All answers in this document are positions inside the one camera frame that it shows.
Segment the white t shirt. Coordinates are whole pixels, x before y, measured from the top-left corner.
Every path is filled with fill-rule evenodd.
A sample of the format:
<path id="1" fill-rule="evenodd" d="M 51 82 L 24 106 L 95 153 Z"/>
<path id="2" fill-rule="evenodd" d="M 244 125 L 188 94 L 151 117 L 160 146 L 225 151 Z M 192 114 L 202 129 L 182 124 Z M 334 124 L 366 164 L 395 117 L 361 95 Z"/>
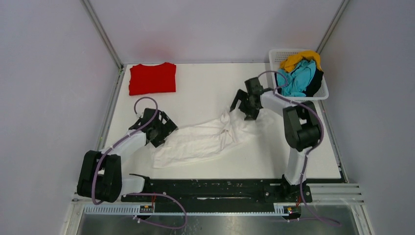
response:
<path id="1" fill-rule="evenodd" d="M 150 148 L 152 167 L 163 169 L 218 158 L 234 148 L 260 140 L 277 121 L 276 113 L 262 109 L 256 120 L 245 120 L 240 110 L 173 131 L 165 143 Z"/>

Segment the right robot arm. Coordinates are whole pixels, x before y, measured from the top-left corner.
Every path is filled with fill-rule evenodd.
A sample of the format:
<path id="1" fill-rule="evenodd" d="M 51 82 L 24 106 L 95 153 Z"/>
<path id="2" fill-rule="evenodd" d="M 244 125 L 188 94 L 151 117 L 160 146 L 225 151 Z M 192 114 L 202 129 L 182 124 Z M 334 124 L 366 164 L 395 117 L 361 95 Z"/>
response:
<path id="1" fill-rule="evenodd" d="M 323 124 L 311 101 L 298 102 L 288 99 L 271 88 L 263 88 L 258 77 L 245 81 L 246 90 L 239 89 L 230 110 L 238 108 L 245 120 L 257 119 L 262 108 L 282 116 L 285 139 L 290 146 L 287 168 L 282 178 L 288 183 L 281 187 L 281 197 L 288 202 L 300 195 L 298 185 L 306 180 L 307 157 L 324 136 Z"/>

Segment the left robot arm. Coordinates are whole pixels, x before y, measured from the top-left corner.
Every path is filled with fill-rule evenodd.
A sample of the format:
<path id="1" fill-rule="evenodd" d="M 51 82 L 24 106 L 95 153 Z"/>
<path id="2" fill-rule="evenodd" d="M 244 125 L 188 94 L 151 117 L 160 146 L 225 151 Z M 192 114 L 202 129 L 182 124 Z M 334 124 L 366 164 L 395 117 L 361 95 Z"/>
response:
<path id="1" fill-rule="evenodd" d="M 84 155 L 77 184 L 77 194 L 97 202 L 115 202 L 121 195 L 133 193 L 140 201 L 151 197 L 152 189 L 145 176 L 124 176 L 122 165 L 142 147 L 158 147 L 178 129 L 168 115 L 146 108 L 127 133 L 116 143 Z"/>

